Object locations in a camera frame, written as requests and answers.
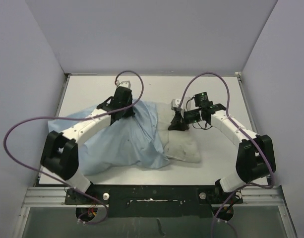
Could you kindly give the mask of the white pillow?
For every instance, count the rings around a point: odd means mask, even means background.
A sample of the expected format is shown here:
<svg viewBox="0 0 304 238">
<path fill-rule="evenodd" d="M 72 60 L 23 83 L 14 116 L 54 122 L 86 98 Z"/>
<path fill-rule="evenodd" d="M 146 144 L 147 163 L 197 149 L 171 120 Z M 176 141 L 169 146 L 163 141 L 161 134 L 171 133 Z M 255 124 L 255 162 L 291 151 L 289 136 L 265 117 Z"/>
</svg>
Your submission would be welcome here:
<svg viewBox="0 0 304 238">
<path fill-rule="evenodd" d="M 201 154 L 191 133 L 186 131 L 168 130 L 175 112 L 170 104 L 156 103 L 157 127 L 164 153 L 170 159 L 188 163 L 201 162 Z"/>
</svg>

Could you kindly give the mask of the light blue pillowcase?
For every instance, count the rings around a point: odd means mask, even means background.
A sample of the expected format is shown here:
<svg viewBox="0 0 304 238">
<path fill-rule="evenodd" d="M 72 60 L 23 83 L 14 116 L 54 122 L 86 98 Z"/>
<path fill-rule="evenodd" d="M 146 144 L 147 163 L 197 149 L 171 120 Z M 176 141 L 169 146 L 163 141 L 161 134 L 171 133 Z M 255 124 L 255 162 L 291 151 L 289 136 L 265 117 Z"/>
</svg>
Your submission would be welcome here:
<svg viewBox="0 0 304 238">
<path fill-rule="evenodd" d="M 160 169 L 170 163 L 157 131 L 156 103 L 140 101 L 134 112 L 133 117 L 100 130 L 78 148 L 79 169 L 84 175 L 95 175 L 113 166 Z"/>
</svg>

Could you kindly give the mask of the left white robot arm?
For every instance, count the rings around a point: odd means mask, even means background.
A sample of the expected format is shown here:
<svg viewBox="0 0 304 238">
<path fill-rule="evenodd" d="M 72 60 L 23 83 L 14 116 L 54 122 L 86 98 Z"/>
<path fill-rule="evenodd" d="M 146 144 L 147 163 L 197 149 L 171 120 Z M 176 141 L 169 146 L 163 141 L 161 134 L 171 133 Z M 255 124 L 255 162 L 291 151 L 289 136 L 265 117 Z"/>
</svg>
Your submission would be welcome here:
<svg viewBox="0 0 304 238">
<path fill-rule="evenodd" d="M 132 90 L 128 81 L 117 86 L 113 96 L 99 104 L 86 120 L 61 132 L 52 131 L 47 135 L 41 165 L 63 179 L 68 185 L 78 189 L 76 198 L 82 203 L 90 203 L 94 191 L 79 169 L 78 148 L 100 130 L 114 122 L 134 115 Z"/>
</svg>

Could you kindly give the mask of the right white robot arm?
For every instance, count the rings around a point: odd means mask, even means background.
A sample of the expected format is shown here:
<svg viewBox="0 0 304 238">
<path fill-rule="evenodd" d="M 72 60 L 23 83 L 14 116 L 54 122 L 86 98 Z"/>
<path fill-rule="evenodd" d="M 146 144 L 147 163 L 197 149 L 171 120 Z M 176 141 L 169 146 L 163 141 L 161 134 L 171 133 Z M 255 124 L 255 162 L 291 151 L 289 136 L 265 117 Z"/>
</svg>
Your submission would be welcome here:
<svg viewBox="0 0 304 238">
<path fill-rule="evenodd" d="M 214 198 L 218 202 L 226 202 L 237 188 L 276 171 L 273 142 L 268 135 L 247 129 L 227 114 L 225 106 L 208 100 L 206 92 L 194 95 L 191 100 L 196 107 L 192 110 L 181 99 L 171 101 L 175 114 L 168 130 L 185 131 L 189 125 L 204 121 L 221 131 L 238 150 L 235 170 L 216 181 Z"/>
</svg>

